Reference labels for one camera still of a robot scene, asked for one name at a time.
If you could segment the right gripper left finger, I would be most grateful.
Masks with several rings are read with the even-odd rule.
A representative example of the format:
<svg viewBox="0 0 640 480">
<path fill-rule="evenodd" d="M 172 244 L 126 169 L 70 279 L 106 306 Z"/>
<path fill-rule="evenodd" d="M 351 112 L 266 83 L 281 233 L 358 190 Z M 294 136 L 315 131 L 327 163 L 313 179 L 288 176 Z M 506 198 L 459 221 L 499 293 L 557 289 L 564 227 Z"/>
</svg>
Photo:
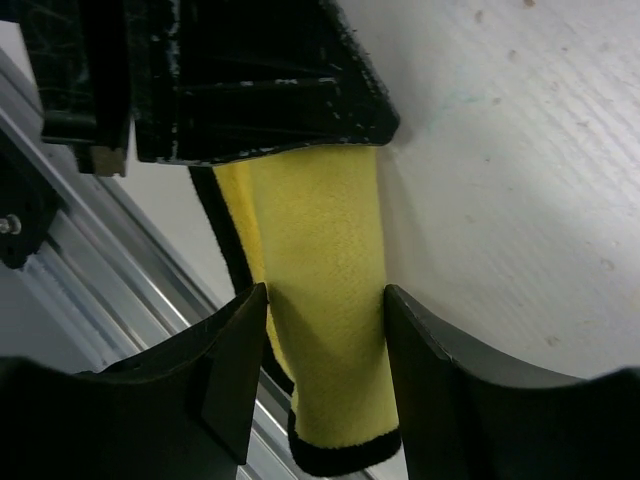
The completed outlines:
<svg viewBox="0 0 640 480">
<path fill-rule="evenodd" d="M 247 460 L 263 285 L 99 373 L 1 361 L 5 479 L 232 479 Z"/>
</svg>

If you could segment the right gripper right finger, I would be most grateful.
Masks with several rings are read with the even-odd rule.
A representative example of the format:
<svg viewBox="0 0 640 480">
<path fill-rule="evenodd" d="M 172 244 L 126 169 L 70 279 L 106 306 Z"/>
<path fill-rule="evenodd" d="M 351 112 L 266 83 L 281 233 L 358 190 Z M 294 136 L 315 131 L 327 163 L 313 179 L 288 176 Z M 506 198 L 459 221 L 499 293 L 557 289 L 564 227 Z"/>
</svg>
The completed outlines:
<svg viewBox="0 0 640 480">
<path fill-rule="evenodd" d="M 639 371 L 593 379 L 501 352 L 398 286 L 385 334 L 412 479 L 635 479 Z"/>
</svg>

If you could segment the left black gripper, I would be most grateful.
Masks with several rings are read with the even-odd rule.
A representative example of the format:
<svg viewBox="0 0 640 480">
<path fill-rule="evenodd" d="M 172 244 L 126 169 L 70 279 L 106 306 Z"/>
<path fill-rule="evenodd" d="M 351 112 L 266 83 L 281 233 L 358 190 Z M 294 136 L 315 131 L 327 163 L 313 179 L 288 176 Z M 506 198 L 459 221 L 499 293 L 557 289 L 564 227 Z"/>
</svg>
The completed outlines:
<svg viewBox="0 0 640 480">
<path fill-rule="evenodd" d="M 19 25 L 43 110 L 41 138 L 69 147 L 80 172 L 125 176 L 131 122 L 120 1 L 4 1 Z"/>
</svg>

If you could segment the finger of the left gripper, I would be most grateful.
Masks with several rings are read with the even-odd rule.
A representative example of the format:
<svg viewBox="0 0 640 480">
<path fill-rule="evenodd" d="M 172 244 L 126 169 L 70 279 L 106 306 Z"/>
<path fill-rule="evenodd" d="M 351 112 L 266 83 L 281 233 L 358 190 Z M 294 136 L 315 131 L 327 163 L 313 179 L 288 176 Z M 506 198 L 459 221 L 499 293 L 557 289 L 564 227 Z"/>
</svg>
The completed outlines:
<svg viewBox="0 0 640 480">
<path fill-rule="evenodd" d="M 382 146 L 400 123 L 334 1 L 134 1 L 130 75 L 149 163 Z"/>
</svg>

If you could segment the yellow towel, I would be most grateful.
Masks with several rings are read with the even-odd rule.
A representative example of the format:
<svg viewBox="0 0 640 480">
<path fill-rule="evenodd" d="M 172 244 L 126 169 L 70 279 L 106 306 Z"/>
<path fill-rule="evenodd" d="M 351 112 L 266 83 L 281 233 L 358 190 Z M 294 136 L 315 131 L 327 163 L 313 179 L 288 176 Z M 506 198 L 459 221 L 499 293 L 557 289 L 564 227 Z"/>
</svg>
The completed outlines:
<svg viewBox="0 0 640 480">
<path fill-rule="evenodd" d="M 393 457 L 375 149 L 317 147 L 189 174 L 234 290 L 267 289 L 265 367 L 291 396 L 297 466 L 337 477 Z"/>
</svg>

